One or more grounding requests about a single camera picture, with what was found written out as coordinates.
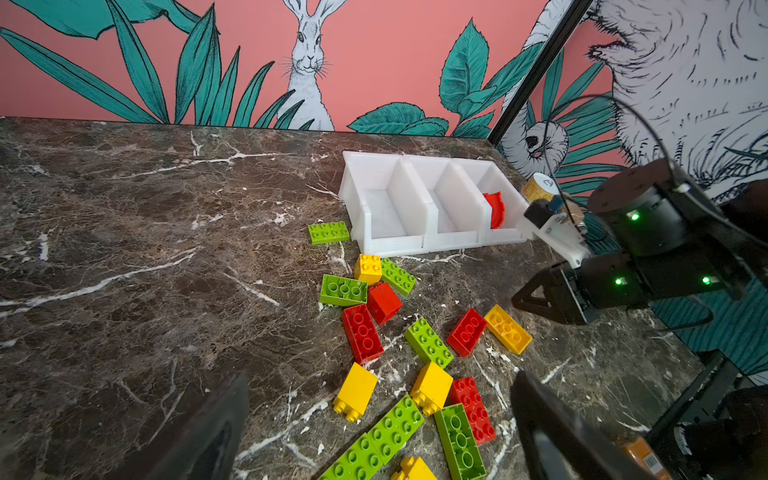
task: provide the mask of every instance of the green lego brick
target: green lego brick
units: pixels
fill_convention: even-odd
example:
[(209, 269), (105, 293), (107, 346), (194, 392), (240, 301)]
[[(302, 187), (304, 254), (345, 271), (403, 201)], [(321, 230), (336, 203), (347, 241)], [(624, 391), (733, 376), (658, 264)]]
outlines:
[(485, 477), (478, 444), (469, 426), (469, 419), (461, 403), (445, 407), (435, 413), (437, 431), (442, 449), (448, 460), (453, 480), (475, 480)]
[(424, 417), (410, 395), (404, 396), (368, 432), (382, 460), (382, 467), (395, 458), (397, 452), (424, 424)]
[(310, 239), (312, 245), (331, 242), (345, 242), (349, 240), (349, 230), (344, 222), (318, 223), (310, 225)]
[(368, 303), (368, 283), (341, 276), (323, 275), (320, 303), (339, 306)]
[(319, 480), (337, 480), (338, 478), (357, 478), (367, 480), (373, 477), (383, 466), (376, 448), (367, 433), (363, 433), (357, 442), (344, 452), (331, 465)]
[(445, 369), (453, 361), (453, 354), (424, 317), (408, 327), (406, 339), (425, 365), (435, 362), (441, 369)]
[(406, 296), (416, 285), (416, 277), (395, 265), (389, 258), (382, 258), (382, 280)]

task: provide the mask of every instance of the red lego brick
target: red lego brick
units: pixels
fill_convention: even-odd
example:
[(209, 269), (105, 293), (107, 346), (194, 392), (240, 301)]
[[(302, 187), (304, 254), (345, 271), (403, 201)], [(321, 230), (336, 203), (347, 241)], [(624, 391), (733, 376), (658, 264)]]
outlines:
[(395, 290), (388, 283), (380, 283), (368, 290), (368, 308), (379, 325), (397, 315), (402, 308), (402, 302)]
[(488, 418), (488, 411), (482, 403), (478, 386), (475, 379), (471, 376), (455, 380), (448, 393), (451, 404), (461, 403), (469, 418), (469, 425), (472, 427), (472, 434), (478, 445), (490, 442), (496, 439), (496, 431)]
[(475, 309), (471, 308), (459, 320), (458, 325), (451, 332), (447, 342), (460, 356), (467, 357), (475, 349), (475, 345), (478, 344), (480, 335), (482, 335), (487, 325), (488, 322), (479, 313), (475, 312)]
[(342, 315), (344, 330), (349, 337), (349, 344), (355, 354), (355, 360), (362, 365), (384, 355), (384, 347), (376, 332), (371, 314), (365, 305), (353, 306), (344, 310)]

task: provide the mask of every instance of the white plastic bin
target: white plastic bin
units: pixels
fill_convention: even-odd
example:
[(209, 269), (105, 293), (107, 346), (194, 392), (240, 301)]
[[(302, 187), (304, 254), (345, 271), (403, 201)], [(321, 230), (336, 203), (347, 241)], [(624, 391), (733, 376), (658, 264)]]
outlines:
[[(393, 257), (524, 242), (513, 226), (528, 202), (492, 161), (344, 152), (339, 198), (367, 255)], [(505, 221), (491, 230), (484, 193), (502, 192)]]

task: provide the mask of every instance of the brown marble surface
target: brown marble surface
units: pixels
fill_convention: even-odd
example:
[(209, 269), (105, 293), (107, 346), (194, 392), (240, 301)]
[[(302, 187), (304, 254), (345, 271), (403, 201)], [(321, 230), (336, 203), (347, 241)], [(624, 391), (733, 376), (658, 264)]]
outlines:
[[(419, 283), (379, 329), (381, 380), (349, 424), (329, 404), (353, 355), (341, 309), (317, 296), (323, 273), (350, 275), (359, 251), (314, 247), (306, 232), (349, 222), (344, 150), (493, 159), (522, 185), (485, 141), (0, 119), (0, 478), (139, 478), (238, 370), (250, 417), (233, 477), (315, 478), (410, 390), (420, 363), (406, 327), (424, 316), (445, 338), (470, 306), (500, 303), (534, 337), (516, 356), (486, 333), (449, 367), (475, 377), (496, 427), (480, 448), (488, 478), (527, 477), (508, 398), (518, 369), (616, 442), (652, 426), (700, 370), (650, 313), (565, 327), (512, 309), (559, 261), (541, 242), (403, 257)], [(431, 419), (403, 455), (449, 477)]]

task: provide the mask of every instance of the rabbit ear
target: rabbit ear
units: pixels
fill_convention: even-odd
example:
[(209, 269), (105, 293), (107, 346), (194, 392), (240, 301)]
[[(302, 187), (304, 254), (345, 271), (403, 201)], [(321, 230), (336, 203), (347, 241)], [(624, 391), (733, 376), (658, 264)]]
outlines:
[(317, 10), (313, 16), (318, 17), (322, 24), (329, 15), (341, 8), (345, 3), (346, 0), (320, 0), (320, 5), (317, 5)]
[(308, 17), (308, 14), (306, 13), (306, 0), (283, 0), (283, 3), (290, 8), (290, 11), (292, 11), (299, 20)]

